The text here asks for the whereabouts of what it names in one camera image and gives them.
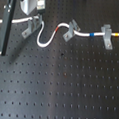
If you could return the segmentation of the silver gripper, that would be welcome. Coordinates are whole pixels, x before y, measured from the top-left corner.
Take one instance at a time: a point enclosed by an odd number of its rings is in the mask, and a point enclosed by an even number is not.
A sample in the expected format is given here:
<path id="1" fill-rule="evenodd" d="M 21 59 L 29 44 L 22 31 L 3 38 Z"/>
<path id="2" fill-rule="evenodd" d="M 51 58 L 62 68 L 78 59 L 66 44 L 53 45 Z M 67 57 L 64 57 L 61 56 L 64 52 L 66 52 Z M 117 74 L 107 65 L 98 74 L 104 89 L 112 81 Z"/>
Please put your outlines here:
<path id="1" fill-rule="evenodd" d="M 20 7 L 26 15 L 30 15 L 34 9 L 37 9 L 39 13 L 42 13 L 45 11 L 45 2 L 46 0 L 23 0 L 20 3 Z M 38 14 L 37 19 L 38 22 L 42 22 L 42 15 Z"/>

